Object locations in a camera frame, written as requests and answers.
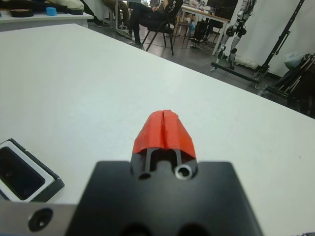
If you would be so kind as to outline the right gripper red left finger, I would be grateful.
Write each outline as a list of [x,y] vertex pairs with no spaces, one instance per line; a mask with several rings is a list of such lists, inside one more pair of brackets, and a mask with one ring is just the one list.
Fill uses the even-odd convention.
[[164,151],[163,111],[149,115],[134,141],[131,156],[131,173],[136,179],[147,179],[157,169]]

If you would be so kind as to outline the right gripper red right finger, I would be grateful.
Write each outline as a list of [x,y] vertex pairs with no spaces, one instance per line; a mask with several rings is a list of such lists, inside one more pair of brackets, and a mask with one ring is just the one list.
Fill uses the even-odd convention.
[[167,150],[175,152],[176,165],[173,168],[178,179],[191,179],[197,169],[197,161],[192,138],[183,126],[179,116],[171,111],[163,111],[163,137]]

